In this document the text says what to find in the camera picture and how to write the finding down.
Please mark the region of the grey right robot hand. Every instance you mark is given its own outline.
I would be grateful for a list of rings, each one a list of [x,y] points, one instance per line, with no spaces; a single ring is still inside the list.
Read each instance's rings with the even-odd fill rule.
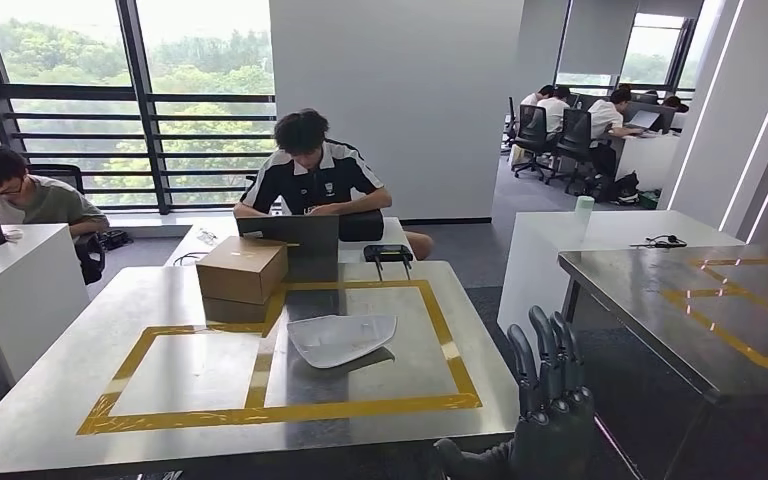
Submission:
[[[594,397],[584,385],[575,334],[560,313],[528,312],[539,358],[522,327],[507,330],[517,382],[519,415],[513,437],[481,453],[444,438],[434,444],[449,479],[581,479],[595,430]]]

